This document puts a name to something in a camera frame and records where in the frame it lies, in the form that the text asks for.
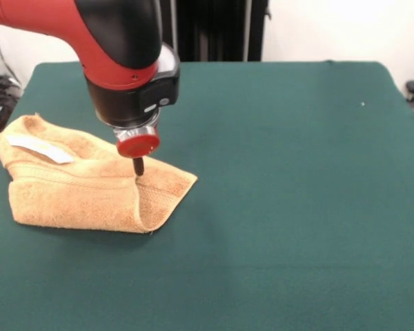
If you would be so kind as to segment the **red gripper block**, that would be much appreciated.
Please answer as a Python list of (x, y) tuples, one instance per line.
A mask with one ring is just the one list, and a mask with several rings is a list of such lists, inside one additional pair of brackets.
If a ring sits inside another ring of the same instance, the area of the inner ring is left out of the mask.
[(128, 137), (117, 142), (117, 151), (123, 157), (133, 159), (135, 174), (141, 177), (144, 174), (144, 156), (153, 153), (160, 144), (160, 139), (155, 134), (141, 134)]

